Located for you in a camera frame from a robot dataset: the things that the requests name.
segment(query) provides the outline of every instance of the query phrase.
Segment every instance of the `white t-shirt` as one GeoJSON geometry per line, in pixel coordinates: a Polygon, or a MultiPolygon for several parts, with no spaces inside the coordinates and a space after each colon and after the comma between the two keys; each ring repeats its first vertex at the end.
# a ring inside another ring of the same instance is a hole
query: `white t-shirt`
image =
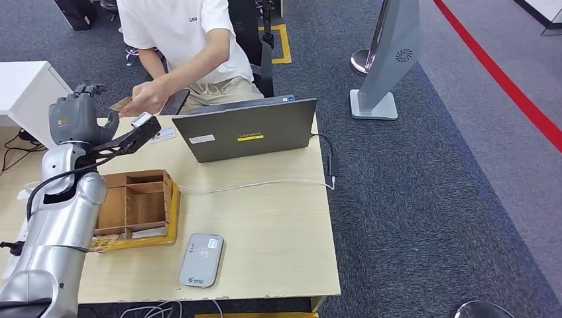
{"type": "Polygon", "coordinates": [[[134,48],[158,48],[169,70],[203,50],[206,34],[230,31],[230,59],[198,83],[219,83],[237,76],[253,81],[248,57],[236,43],[228,0],[117,0],[123,40],[134,48]]]}

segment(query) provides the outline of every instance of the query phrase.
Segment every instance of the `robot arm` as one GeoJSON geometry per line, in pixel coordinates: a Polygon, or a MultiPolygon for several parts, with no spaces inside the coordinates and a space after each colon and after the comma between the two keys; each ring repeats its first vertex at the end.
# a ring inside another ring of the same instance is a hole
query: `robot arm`
{"type": "Polygon", "coordinates": [[[0,317],[77,317],[85,255],[107,194],[96,167],[136,152],[161,129],[156,117],[145,113],[131,132],[112,140],[117,112],[110,112],[104,127],[95,116],[93,98],[102,89],[82,85],[49,108],[57,147],[43,156],[41,183],[28,200],[27,239],[11,248],[19,259],[0,290],[0,317]]]}

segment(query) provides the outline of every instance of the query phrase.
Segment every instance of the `stanchion base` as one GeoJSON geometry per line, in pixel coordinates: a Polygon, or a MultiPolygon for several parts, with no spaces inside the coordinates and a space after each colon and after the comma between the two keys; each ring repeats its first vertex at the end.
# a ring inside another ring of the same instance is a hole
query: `stanchion base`
{"type": "Polygon", "coordinates": [[[507,310],[483,300],[469,301],[460,306],[455,318],[514,318],[507,310]]]}
{"type": "Polygon", "coordinates": [[[369,50],[359,50],[351,54],[351,68],[359,75],[367,75],[368,69],[365,68],[367,64],[369,50]]]}

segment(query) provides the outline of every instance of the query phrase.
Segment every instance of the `drawstring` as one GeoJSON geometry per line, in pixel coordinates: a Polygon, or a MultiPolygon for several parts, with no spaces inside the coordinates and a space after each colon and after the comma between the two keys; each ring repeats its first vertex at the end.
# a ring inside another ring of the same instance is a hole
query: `drawstring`
{"type": "Polygon", "coordinates": [[[197,87],[201,91],[201,94],[215,95],[216,93],[219,92],[219,88],[213,86],[212,84],[199,84],[199,83],[197,83],[197,87]]]}

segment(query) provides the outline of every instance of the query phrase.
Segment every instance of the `speaker grille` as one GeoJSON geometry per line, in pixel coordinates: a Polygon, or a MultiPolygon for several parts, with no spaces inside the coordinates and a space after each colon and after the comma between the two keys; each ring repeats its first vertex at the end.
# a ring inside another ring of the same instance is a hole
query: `speaker grille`
{"type": "Polygon", "coordinates": [[[413,55],[414,53],[412,52],[412,50],[410,50],[409,48],[404,48],[396,53],[396,61],[398,63],[406,63],[410,60],[410,58],[412,58],[413,55]]]}

